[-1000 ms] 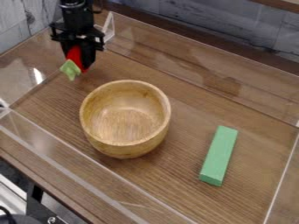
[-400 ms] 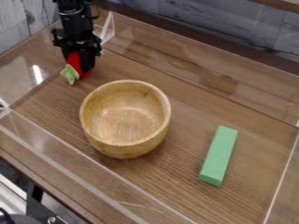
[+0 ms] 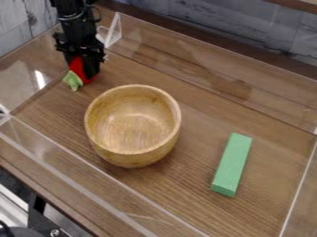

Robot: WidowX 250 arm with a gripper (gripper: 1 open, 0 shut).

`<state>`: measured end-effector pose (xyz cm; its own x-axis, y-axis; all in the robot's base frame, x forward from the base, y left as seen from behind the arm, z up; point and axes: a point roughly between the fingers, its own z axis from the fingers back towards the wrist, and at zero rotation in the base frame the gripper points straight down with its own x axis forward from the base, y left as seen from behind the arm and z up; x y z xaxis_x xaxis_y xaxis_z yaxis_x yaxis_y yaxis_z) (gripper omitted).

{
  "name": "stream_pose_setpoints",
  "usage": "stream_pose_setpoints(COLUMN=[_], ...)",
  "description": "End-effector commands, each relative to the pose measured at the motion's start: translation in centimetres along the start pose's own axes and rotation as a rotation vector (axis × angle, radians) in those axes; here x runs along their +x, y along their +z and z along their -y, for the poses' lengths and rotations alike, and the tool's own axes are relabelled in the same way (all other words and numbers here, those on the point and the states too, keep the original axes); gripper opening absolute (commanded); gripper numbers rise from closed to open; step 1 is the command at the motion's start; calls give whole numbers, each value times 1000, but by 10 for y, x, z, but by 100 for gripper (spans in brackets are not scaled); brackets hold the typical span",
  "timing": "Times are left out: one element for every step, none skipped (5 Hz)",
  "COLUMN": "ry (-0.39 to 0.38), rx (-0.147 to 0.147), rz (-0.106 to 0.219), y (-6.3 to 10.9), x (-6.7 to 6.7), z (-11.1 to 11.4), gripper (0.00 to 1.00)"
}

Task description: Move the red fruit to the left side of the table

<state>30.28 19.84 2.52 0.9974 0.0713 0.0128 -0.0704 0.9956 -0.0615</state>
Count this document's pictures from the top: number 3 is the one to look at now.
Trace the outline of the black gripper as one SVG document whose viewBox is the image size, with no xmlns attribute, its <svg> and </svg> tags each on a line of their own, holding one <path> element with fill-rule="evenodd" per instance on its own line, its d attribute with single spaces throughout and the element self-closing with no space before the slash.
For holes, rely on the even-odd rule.
<svg viewBox="0 0 317 237">
<path fill-rule="evenodd" d="M 62 32 L 55 32 L 53 37 L 57 41 L 57 50 L 64 53 L 68 64 L 72 64 L 77 56 L 86 56 L 84 59 L 85 72 L 88 79 L 92 80 L 100 73 L 101 62 L 105 61 L 106 53 L 104 44 L 96 37 L 85 42 L 74 43 Z"/>
</svg>

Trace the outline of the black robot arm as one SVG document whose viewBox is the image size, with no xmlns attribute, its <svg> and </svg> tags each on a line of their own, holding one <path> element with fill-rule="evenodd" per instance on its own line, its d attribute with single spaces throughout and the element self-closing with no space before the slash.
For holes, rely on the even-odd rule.
<svg viewBox="0 0 317 237">
<path fill-rule="evenodd" d="M 57 50 L 64 53 L 70 70 L 85 83 L 90 83 L 101 72 L 105 62 L 105 46 L 97 39 L 97 23 L 102 15 L 93 5 L 98 0 L 50 0 L 58 11 L 62 31 L 57 32 Z"/>
</svg>

